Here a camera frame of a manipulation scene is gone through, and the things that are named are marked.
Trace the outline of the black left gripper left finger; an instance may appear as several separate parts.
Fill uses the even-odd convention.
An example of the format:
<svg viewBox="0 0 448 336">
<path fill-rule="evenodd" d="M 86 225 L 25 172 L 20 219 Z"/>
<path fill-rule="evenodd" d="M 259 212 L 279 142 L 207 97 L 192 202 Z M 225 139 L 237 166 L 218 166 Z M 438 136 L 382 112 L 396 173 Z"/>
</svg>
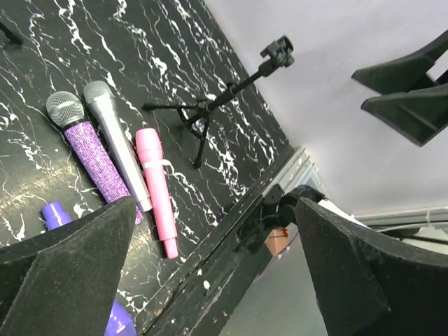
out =
<svg viewBox="0 0 448 336">
<path fill-rule="evenodd" d="M 1 248 L 1 334 L 103 335 L 135 219 L 122 197 Z"/>
</svg>

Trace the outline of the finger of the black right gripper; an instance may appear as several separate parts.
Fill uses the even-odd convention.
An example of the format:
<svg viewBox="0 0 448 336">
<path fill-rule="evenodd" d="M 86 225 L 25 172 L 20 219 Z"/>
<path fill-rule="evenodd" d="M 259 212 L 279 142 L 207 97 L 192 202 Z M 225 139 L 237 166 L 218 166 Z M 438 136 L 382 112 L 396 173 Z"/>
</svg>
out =
<svg viewBox="0 0 448 336">
<path fill-rule="evenodd" d="M 447 128 L 447 85 L 371 97 L 361 109 L 422 147 Z"/>
<path fill-rule="evenodd" d="M 447 83 L 447 72 L 433 79 L 428 75 L 437 60 L 447 52 L 447 32 L 428 45 L 404 57 L 354 71 L 351 78 L 379 94 L 409 92 Z"/>
</svg>

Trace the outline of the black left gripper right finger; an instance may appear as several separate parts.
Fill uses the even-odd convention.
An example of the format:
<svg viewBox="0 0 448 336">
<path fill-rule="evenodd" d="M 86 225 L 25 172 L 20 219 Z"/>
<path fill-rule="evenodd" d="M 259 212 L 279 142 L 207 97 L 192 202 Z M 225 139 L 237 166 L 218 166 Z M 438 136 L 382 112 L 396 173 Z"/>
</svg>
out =
<svg viewBox="0 0 448 336">
<path fill-rule="evenodd" d="M 329 335 L 446 335 L 447 256 L 359 226 L 309 199 L 295 208 Z"/>
</svg>

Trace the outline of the purple plastic microphone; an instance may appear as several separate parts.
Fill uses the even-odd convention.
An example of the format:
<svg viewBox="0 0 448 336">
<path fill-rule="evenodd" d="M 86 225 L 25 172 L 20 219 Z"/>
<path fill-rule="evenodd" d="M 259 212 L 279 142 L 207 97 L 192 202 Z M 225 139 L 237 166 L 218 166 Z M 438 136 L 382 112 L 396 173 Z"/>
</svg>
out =
<svg viewBox="0 0 448 336">
<path fill-rule="evenodd" d="M 59 202 L 43 206 L 41 213 L 48 230 L 54 230 L 71 222 L 69 214 Z M 117 300 L 113 302 L 104 334 L 105 336 L 137 336 L 131 314 Z"/>
</svg>

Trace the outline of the purple glitter microphone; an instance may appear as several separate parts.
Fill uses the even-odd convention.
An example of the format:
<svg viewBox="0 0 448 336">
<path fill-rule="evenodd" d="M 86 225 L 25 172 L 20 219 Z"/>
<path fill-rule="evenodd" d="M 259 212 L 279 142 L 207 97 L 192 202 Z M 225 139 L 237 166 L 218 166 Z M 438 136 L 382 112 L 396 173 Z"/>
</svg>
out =
<svg viewBox="0 0 448 336">
<path fill-rule="evenodd" d="M 91 122 L 85 118 L 80 99 L 71 92 L 58 91 L 46 100 L 50 119 L 63 131 L 89 177 L 107 203 L 130 192 L 102 145 Z"/>
</svg>

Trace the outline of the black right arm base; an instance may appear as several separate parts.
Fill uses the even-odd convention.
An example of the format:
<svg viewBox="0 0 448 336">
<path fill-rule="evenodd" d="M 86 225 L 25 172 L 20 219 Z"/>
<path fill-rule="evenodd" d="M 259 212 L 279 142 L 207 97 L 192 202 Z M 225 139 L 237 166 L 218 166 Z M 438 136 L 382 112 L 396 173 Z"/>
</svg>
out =
<svg viewBox="0 0 448 336">
<path fill-rule="evenodd" d="M 319 203 L 326 196 L 309 185 L 299 185 L 285 193 L 279 184 L 275 184 L 260 203 L 259 210 L 239 229 L 235 251 L 246 249 L 256 254 L 273 230 L 285 229 L 291 223 L 296 225 L 294 209 L 301 198 Z"/>
</svg>

